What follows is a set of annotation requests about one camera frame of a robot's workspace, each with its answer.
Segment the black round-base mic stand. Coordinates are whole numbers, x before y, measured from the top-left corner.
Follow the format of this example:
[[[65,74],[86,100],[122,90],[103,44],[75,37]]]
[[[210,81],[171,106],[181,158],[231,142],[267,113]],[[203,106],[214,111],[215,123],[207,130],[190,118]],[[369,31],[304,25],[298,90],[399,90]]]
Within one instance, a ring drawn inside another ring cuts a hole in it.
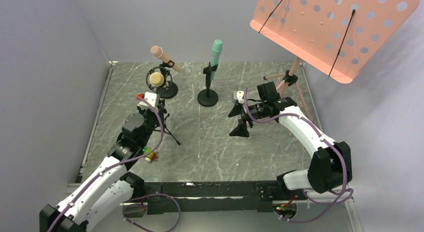
[[[161,74],[164,76],[165,83],[162,87],[158,87],[156,92],[160,95],[160,98],[171,99],[178,93],[178,86],[173,82],[173,77],[170,72],[170,66],[161,63],[159,66]]]
[[[203,107],[213,107],[217,104],[219,98],[218,94],[211,89],[212,83],[212,73],[216,72],[218,65],[211,66],[211,63],[203,69],[203,74],[205,74],[205,86],[206,89],[198,93],[197,101]]]

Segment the cream yellow microphone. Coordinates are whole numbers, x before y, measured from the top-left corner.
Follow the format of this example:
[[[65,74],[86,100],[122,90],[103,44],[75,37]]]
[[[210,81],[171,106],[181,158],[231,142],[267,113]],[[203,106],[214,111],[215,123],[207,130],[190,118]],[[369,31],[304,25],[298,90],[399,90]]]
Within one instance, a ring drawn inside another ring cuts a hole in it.
[[[165,78],[160,72],[152,72],[147,79],[151,90],[162,87],[165,83]]]

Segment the black tripod shock-mount stand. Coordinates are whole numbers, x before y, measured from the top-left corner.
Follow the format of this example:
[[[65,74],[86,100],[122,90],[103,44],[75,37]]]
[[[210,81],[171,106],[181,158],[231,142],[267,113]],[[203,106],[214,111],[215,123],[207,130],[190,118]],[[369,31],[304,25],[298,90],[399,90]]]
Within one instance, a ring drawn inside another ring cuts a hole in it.
[[[172,99],[178,93],[178,87],[173,82],[171,72],[164,66],[156,66],[149,70],[146,75],[145,82],[152,92],[159,95],[158,112],[161,117],[165,133],[171,135],[180,146],[181,142],[177,140],[166,125],[167,118],[170,114],[165,108],[165,100]]]

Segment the teal microphone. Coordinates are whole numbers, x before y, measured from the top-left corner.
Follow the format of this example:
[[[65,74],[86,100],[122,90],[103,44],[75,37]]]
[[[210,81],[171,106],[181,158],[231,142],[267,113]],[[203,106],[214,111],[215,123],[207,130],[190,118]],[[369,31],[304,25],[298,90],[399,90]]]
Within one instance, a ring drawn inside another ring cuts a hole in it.
[[[211,48],[211,59],[210,59],[210,66],[212,68],[212,72],[210,75],[211,81],[213,81],[215,72],[218,69],[219,57],[221,55],[222,49],[223,49],[223,41],[220,39],[216,39],[213,42],[212,48]]]

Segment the pink microphone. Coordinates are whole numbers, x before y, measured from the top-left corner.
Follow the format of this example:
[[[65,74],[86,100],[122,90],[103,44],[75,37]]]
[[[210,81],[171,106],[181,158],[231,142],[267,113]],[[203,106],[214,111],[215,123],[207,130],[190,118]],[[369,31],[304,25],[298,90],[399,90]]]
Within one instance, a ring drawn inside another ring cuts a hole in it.
[[[177,72],[182,71],[182,68],[176,64],[169,55],[165,53],[162,47],[154,45],[151,47],[150,52],[155,58],[160,59],[163,63],[169,65],[173,70]]]

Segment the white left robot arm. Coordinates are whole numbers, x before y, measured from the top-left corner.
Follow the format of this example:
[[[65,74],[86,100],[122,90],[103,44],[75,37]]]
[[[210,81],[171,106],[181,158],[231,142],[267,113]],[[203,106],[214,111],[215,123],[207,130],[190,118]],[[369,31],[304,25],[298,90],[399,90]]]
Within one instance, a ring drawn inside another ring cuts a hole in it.
[[[39,213],[41,232],[91,232],[98,223],[121,203],[145,208],[143,199],[162,197],[172,201],[177,211],[173,231],[180,222],[182,209],[178,201],[164,193],[147,194],[144,180],[130,168],[147,154],[144,151],[152,132],[164,121],[156,107],[138,107],[127,117],[117,142],[98,168],[67,198],[56,206],[46,205]]]

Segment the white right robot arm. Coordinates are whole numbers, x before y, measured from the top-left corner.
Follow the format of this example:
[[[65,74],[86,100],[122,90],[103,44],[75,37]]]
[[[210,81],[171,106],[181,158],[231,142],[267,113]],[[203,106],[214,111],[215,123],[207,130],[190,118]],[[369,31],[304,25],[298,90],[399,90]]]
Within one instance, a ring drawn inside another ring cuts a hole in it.
[[[305,170],[294,170],[277,177],[281,190],[293,194],[297,190],[313,190],[319,194],[341,187],[347,191],[352,180],[351,149],[322,132],[290,97],[280,97],[273,82],[257,86],[259,100],[249,105],[247,91],[234,91],[234,106],[229,117],[239,116],[230,136],[249,137],[254,123],[275,121],[287,128],[301,142],[311,157]]]

